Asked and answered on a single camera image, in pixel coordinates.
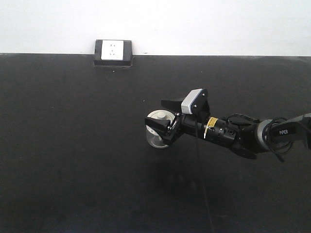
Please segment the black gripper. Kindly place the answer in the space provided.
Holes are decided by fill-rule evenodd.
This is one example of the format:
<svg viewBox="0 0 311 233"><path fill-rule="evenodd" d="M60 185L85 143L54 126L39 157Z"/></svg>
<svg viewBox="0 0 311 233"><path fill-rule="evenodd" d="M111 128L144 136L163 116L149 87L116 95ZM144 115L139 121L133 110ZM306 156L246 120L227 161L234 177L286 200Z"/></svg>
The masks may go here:
<svg viewBox="0 0 311 233"><path fill-rule="evenodd" d="M172 112L182 112L181 104L184 98L163 99L161 106ZM207 123L209 114L199 112L194 115L180 114L175 116L173 128L167 133L170 127L169 120L155 119L151 117L145 118L145 125L153 129L158 135L163 136L162 140L165 145L172 145L183 134L203 139L204 126Z"/></svg>

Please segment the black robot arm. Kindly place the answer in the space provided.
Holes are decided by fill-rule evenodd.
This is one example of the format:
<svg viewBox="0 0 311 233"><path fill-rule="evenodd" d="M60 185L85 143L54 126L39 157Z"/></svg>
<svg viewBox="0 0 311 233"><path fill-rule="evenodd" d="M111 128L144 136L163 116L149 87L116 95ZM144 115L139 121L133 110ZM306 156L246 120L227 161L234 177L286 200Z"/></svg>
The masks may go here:
<svg viewBox="0 0 311 233"><path fill-rule="evenodd" d="M311 116L304 114L292 119L255 119L232 114L223 119L212 117L207 97L162 100L167 111L145 118L148 132L159 137L163 147L188 134L198 139L228 148L238 156L256 159L259 153L271 152L281 162L295 141L311 148Z"/></svg>

